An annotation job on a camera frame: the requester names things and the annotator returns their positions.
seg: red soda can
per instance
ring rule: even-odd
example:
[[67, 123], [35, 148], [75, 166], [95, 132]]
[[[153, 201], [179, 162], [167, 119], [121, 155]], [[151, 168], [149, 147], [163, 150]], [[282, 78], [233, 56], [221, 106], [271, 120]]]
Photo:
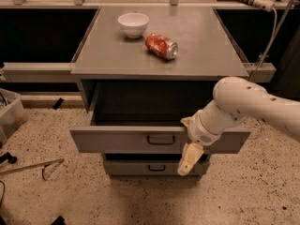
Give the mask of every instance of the red soda can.
[[145, 41], [145, 45], [152, 53], [168, 60], [174, 59], [178, 52], [177, 43], [161, 34], [150, 34]]

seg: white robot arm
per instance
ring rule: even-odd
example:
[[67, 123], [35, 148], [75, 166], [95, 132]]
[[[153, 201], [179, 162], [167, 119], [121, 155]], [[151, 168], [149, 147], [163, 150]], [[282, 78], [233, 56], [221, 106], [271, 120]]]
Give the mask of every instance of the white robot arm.
[[183, 118], [192, 143], [186, 144], [178, 173], [186, 175], [203, 154], [203, 147], [213, 144], [226, 128], [239, 125], [248, 117], [262, 120], [300, 142], [300, 102], [275, 97], [256, 83], [241, 78], [220, 80], [213, 100], [193, 116]]

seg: terrazzo floor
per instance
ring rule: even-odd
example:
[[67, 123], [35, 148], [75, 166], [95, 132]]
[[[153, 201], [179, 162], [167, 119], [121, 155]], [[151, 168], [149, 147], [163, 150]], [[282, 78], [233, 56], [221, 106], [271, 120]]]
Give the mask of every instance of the terrazzo floor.
[[300, 224], [300, 145], [248, 119], [253, 133], [237, 155], [213, 155], [199, 177], [120, 177], [105, 174], [99, 154], [80, 154], [69, 128], [84, 123], [83, 107], [26, 108], [27, 123], [9, 137], [16, 164], [0, 172], [63, 158], [0, 177], [7, 224], [67, 225]]

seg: countertop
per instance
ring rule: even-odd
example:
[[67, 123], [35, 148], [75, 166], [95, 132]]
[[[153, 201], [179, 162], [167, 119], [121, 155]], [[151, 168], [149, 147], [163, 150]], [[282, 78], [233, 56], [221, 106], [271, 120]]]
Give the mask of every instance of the countertop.
[[[140, 12], [150, 19], [142, 37], [120, 30], [118, 17]], [[159, 33], [177, 42], [175, 59], [153, 55], [144, 45]], [[155, 79], [217, 81], [248, 73], [211, 7], [104, 6], [87, 36], [72, 74], [97, 79]]]

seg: handle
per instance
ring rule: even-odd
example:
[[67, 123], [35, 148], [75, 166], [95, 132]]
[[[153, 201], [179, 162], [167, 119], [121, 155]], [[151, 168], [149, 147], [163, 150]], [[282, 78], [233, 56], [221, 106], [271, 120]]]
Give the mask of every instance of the handle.
[[173, 145], [176, 143], [176, 138], [175, 136], [172, 136], [171, 142], [151, 142], [150, 136], [147, 136], [147, 142], [151, 145]]
[[151, 172], [164, 172], [166, 170], [166, 165], [161, 165], [161, 167], [159, 167], [158, 165], [156, 165], [156, 168], [154, 168], [151, 165], [148, 165], [148, 170]]

